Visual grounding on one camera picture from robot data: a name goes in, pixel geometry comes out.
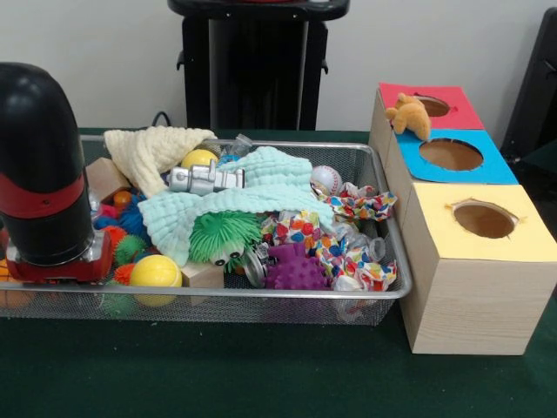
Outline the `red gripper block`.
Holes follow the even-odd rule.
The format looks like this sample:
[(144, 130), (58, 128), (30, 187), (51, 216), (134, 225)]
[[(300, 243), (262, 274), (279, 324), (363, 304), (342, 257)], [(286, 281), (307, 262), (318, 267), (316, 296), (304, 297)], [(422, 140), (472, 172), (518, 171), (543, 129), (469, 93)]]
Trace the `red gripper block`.
[(111, 237), (106, 231), (95, 231), (91, 244), (79, 257), (58, 265), (38, 266), (24, 261), (10, 238), (5, 254), (10, 275), (30, 283), (99, 282), (111, 270), (112, 263)]

